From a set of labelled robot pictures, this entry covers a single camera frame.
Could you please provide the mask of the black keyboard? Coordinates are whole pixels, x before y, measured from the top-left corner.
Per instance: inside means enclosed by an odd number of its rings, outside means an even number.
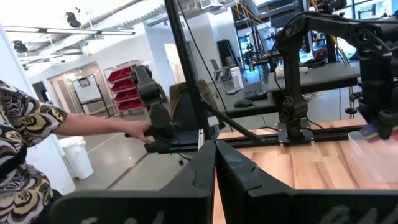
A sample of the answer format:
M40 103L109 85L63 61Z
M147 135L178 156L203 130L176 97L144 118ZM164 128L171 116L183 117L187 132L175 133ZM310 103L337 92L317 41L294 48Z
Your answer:
M243 98L251 101L267 99L267 89L263 82L250 83L243 88Z

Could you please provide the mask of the black ceiling-mounted device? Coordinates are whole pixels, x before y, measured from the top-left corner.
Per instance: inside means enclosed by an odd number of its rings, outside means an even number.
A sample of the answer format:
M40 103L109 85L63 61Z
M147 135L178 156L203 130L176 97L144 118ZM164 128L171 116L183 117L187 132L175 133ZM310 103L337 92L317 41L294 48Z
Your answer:
M79 28L81 22L79 22L73 12L66 12L67 22L70 27Z
M27 53L28 52L28 48L25 44L22 43L22 41L20 40L14 40L13 41L14 44L14 50L18 53Z

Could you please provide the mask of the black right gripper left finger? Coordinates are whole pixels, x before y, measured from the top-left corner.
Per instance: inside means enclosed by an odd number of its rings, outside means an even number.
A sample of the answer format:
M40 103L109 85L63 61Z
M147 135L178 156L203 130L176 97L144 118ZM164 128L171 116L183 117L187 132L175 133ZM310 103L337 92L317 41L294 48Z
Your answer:
M159 190L70 193L50 209L50 224L212 224L216 145L207 141Z

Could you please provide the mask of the low dark desk top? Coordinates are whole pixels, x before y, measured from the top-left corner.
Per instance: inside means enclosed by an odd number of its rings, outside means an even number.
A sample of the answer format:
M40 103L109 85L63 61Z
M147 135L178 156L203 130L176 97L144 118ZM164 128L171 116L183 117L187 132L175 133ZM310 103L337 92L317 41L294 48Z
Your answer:
M259 113L268 114L278 112L278 107L274 103L272 95L270 93L267 95L267 99L254 101L253 106L249 106L247 108L235 108L234 103L243 97L242 91L239 91L234 95L222 93L220 95L220 100L224 101L226 109L224 109L222 102L219 102L219 110L230 118L241 118L258 115Z

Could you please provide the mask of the white computer tower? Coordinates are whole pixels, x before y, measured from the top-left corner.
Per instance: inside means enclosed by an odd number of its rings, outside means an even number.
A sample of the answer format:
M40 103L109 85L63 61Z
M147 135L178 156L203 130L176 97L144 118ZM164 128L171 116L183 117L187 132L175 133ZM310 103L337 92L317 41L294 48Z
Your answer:
M230 68L231 79L235 88L244 88L242 75L239 67Z

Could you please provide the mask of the whiteboard on stand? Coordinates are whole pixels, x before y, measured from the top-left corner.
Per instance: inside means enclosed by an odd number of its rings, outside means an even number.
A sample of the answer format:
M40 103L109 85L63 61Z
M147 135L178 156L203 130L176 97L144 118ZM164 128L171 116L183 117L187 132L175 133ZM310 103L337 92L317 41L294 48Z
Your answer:
M76 97L84 114L89 114L89 111L84 108L85 105L102 102L104 109L108 114L106 117L111 117L111 113L109 112L108 106L94 74L72 81L72 86L74 87Z

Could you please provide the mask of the chair with olive jacket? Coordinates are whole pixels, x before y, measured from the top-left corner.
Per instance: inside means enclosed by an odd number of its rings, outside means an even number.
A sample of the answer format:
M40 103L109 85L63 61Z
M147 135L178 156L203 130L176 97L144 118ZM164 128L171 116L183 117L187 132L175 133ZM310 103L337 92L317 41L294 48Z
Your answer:
M218 108L213 94L208 84L203 79L197 81L198 90L205 101ZM170 117L174 123L178 124L181 131L193 131L198 129L194 109L190 100L190 95L185 82L174 84L169 88L170 94Z

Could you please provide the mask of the grey office chair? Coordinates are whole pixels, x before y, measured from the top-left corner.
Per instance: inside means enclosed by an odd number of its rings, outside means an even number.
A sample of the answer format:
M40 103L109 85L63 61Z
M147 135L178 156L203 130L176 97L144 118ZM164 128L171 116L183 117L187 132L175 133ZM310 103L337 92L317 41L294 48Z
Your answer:
M224 81L226 81L229 78L229 76L228 76L228 67L221 67L220 68L215 59L211 59L210 62L211 62L212 66L213 66L213 69L214 69L214 72L213 72L214 80L216 82L224 82Z

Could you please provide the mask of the clear plastic basket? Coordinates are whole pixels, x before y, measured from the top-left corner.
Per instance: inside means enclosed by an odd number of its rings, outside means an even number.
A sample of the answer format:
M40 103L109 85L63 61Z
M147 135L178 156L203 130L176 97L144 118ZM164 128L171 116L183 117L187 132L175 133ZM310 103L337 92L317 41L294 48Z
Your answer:
M361 170L376 182L398 182L398 141L368 142L359 131L348 134Z

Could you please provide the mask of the person's forearm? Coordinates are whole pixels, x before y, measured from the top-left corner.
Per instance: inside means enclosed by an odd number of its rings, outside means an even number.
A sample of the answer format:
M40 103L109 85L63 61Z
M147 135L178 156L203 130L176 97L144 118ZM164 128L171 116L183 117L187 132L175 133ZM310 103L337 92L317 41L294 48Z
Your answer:
M89 136L126 133L132 127L131 121L69 113L54 133L64 136Z

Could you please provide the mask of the dark grey desk top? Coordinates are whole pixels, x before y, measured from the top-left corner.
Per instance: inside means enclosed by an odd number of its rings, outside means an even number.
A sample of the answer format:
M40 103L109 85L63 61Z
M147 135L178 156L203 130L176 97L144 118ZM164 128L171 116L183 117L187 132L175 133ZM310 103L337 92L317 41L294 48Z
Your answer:
M358 68L341 63L314 68L300 75L301 93L355 86L359 75Z

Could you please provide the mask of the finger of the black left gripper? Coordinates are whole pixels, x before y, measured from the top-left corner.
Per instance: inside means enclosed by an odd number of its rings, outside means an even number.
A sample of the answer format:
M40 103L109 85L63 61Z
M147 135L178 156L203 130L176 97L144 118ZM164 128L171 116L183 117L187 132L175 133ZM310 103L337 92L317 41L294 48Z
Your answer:
M379 134L379 137L383 140L387 140L390 138L392 130L393 130L393 125L384 124L384 123L376 124L376 131Z

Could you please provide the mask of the ceiling light strip bar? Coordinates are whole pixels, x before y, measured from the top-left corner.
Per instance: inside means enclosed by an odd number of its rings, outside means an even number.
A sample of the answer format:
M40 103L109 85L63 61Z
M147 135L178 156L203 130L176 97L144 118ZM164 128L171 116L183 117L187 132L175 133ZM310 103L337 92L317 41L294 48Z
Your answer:
M71 34L71 35L134 35L134 31L106 31L85 29L54 29L43 27L4 26L6 32L41 33L41 34Z

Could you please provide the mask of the black computer mouse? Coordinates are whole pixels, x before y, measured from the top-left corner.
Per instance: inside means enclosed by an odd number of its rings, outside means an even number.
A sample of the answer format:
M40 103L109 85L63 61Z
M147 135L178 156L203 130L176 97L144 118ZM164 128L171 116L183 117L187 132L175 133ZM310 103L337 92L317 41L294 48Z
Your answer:
M247 100L247 99L239 99L237 101L234 102L234 107L235 108L248 108L250 106L253 105L253 102L251 100Z

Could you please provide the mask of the red shelf rack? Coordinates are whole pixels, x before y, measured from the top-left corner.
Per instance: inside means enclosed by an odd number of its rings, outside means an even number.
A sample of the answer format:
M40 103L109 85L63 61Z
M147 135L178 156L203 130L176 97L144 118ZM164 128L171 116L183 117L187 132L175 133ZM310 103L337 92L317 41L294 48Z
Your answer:
M136 63L127 63L107 69L106 81L111 92L112 101L116 112L123 116L124 113L143 108L132 73L137 67Z

